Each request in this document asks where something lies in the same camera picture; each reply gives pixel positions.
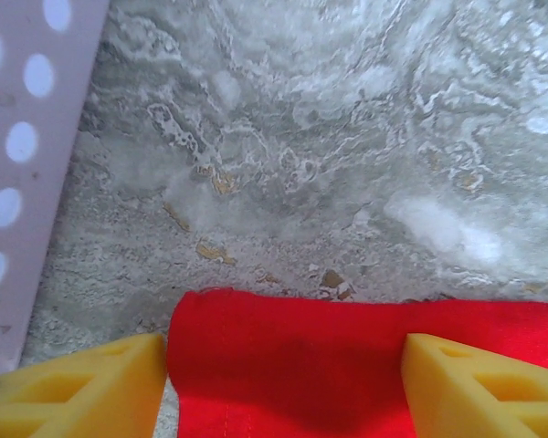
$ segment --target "marble floor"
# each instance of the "marble floor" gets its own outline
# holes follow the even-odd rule
[[[23,363],[212,286],[548,301],[548,1],[112,0]]]

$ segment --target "red cloth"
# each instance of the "red cloth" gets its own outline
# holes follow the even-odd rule
[[[548,368],[548,305],[344,304],[187,293],[167,364],[179,438],[414,437],[400,378],[406,333]]]

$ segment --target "white perforated plastic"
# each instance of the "white perforated plastic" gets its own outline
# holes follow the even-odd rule
[[[0,0],[0,373],[18,366],[108,0]]]

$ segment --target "yellow plastic part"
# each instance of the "yellow plastic part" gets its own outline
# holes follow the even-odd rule
[[[149,438],[166,381],[160,335],[0,376],[0,438]]]
[[[548,370],[407,336],[402,379],[418,438],[548,438]]]

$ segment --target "gray marble tile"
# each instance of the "gray marble tile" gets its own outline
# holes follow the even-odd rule
[[[25,361],[212,286],[548,301],[548,2],[112,2]]]

